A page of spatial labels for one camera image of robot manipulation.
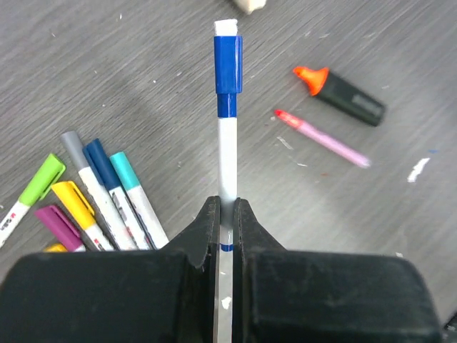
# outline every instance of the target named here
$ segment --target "gray table surface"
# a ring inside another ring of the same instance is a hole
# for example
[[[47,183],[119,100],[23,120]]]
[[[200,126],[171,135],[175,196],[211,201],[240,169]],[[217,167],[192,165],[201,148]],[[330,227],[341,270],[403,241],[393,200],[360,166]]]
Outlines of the gray table surface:
[[[269,0],[251,16],[224,0],[1,0],[1,8],[1,217],[50,152],[79,183],[59,142],[75,129],[128,154],[174,237],[217,192],[213,21],[236,17],[239,194],[260,222],[289,249],[400,253],[425,277],[442,320],[457,307],[454,0]],[[309,97],[291,73],[300,64],[329,66],[376,95],[388,104],[385,122],[372,128]],[[359,169],[271,120],[278,107],[373,166]],[[37,208],[55,202],[51,194]],[[0,276],[52,241],[30,213],[0,251]]]

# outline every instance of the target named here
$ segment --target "green marker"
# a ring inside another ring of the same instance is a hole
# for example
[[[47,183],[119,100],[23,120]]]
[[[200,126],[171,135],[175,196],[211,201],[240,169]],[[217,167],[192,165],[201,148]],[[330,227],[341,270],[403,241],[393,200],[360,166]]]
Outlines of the green marker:
[[[22,192],[19,200],[9,210],[6,217],[0,223],[0,248],[24,218],[30,208],[42,200],[59,177],[64,173],[65,165],[54,154],[49,154],[34,178]]]

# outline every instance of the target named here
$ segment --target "white scrap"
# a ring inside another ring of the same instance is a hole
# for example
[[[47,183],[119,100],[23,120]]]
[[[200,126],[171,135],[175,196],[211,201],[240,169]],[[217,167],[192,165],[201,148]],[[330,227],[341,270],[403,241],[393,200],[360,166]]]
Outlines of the white scrap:
[[[214,22],[215,36],[236,36],[238,34],[238,20],[225,19]]]
[[[430,158],[422,159],[413,167],[413,171],[408,176],[408,182],[416,182],[417,177],[421,174],[428,161],[430,161]]]
[[[235,4],[246,14],[251,14],[257,9],[262,9],[266,0],[234,0]]]
[[[285,140],[283,137],[277,136],[277,139],[278,139],[287,149],[293,150],[293,147],[292,147],[289,143],[287,143],[286,140]]]
[[[221,303],[222,303],[222,307],[224,309],[229,309],[230,303],[231,303],[231,297],[227,297],[227,298],[222,299]]]

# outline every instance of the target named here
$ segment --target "yellow marker cap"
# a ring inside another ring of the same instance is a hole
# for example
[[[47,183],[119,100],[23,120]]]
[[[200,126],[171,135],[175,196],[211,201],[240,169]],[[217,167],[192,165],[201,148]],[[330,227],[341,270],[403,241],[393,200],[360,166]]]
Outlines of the yellow marker cap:
[[[45,248],[44,252],[68,252],[68,250],[62,244],[55,243],[50,247]]]
[[[51,188],[83,230],[96,223],[94,210],[74,182],[58,182]]]

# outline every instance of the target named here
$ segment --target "pen clip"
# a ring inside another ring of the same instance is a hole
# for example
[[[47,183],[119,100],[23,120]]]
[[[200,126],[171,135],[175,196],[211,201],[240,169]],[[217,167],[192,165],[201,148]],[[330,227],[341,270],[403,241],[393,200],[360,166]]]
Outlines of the pen clip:
[[[83,154],[86,157],[87,162],[89,163],[89,166],[91,167],[92,172],[95,174],[95,177],[96,177],[97,181],[99,182],[100,186],[104,186],[103,179],[101,178],[101,176],[99,174],[99,170],[97,169],[94,161],[92,160],[91,153],[89,152],[89,149],[87,149],[87,146],[85,146],[83,148]]]
[[[79,234],[79,231],[76,229],[76,227],[73,225],[72,222],[70,222],[70,219],[68,219],[66,217],[66,215],[62,212],[62,210],[56,206],[56,205],[51,205],[49,206],[49,208],[51,209],[52,212],[55,213],[56,216],[58,216],[61,221],[63,223],[65,223],[66,227],[68,227],[70,229],[71,232],[73,232],[73,234],[76,236],[76,237],[81,237],[81,235]]]
[[[81,193],[78,186],[73,181],[68,181],[68,183],[70,184],[71,188],[74,190],[74,192],[76,193],[78,198],[80,198],[80,200],[83,202],[84,206],[87,208],[89,213],[92,214],[93,216],[95,216],[94,209],[92,208],[90,203],[87,201],[86,197]]]
[[[38,198],[38,200],[43,200],[44,197],[49,193],[49,191],[51,190],[51,186],[53,184],[56,183],[57,180],[59,180],[59,178],[62,176],[62,174],[64,173],[65,171],[65,164],[62,164],[62,167],[60,168],[60,170],[57,172],[56,176],[49,182],[48,186],[43,190],[43,193],[41,193],[40,197]]]

